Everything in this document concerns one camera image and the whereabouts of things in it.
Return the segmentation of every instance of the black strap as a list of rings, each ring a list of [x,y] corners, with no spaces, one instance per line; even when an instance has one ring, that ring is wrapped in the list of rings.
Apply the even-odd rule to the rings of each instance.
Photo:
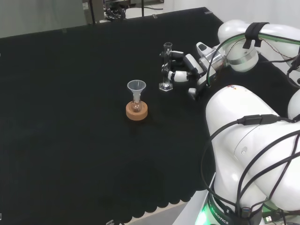
[[[243,48],[249,49],[251,46],[252,40],[255,40],[255,47],[260,47],[262,41],[258,39],[258,34],[263,28],[264,25],[268,24],[268,22],[253,22],[248,26],[248,28],[245,31],[245,44]]]

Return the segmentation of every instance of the white floor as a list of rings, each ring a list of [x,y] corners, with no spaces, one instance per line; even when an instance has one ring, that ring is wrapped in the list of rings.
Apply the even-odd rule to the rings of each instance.
[[[164,4],[156,4],[156,5],[149,5],[147,7],[151,7],[151,8],[164,8]],[[144,15],[145,16],[149,16],[149,15],[153,15],[153,14],[161,14],[163,13],[163,10],[153,10],[153,9],[148,9],[145,8],[144,9]],[[130,19],[130,18],[136,18],[136,17],[142,17],[142,9],[141,8],[129,8],[126,10],[126,18]]]

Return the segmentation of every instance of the black table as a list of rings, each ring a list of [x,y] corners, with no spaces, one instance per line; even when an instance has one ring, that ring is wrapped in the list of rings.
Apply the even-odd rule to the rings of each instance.
[[[222,22],[199,8],[0,40],[0,174],[4,225],[127,222],[157,206],[188,201],[209,134],[205,106],[220,88],[240,84],[281,116],[295,90],[272,65],[221,71],[199,102],[194,84],[158,90],[164,42],[196,56],[218,44]],[[126,88],[147,84],[149,115],[129,121]],[[212,153],[205,160],[208,180]]]

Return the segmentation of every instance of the wall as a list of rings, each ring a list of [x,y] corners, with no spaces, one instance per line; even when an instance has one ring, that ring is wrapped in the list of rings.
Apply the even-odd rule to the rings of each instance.
[[[85,24],[82,0],[0,1],[0,38]]]
[[[286,24],[300,29],[299,0],[165,0],[165,12],[198,7],[207,7],[223,22],[240,19],[246,22]],[[282,57],[264,42],[258,50],[268,60],[282,60]],[[289,68],[286,63],[274,65],[284,73]],[[291,78],[297,81],[300,73],[293,71]]]

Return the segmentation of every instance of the wooden stand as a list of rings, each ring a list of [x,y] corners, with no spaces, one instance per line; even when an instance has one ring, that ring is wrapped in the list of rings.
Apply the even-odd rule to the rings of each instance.
[[[143,120],[147,117],[148,115],[148,106],[146,103],[141,102],[142,105],[144,106],[144,108],[140,111],[140,112],[133,112],[130,108],[130,104],[131,102],[129,102],[126,106],[126,115],[128,118],[130,118],[131,120]]]

